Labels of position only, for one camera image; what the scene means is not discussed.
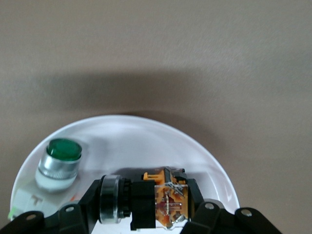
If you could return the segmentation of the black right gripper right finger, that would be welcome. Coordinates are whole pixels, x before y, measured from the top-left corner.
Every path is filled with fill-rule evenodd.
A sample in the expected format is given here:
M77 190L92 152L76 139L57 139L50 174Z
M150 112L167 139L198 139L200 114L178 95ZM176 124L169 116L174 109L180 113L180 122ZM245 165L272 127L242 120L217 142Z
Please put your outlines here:
M190 220L182 234L279 234L260 211L250 207L238 208L234 214L222 203L204 199L195 179L187 179L189 186Z

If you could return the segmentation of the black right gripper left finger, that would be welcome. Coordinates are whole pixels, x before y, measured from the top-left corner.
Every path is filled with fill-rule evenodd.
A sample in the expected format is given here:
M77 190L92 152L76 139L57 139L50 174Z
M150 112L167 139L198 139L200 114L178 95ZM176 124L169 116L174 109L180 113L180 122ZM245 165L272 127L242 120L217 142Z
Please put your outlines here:
M28 211L1 228L2 234L90 234L102 219L101 179L94 180L77 203L64 205L49 217L41 211Z

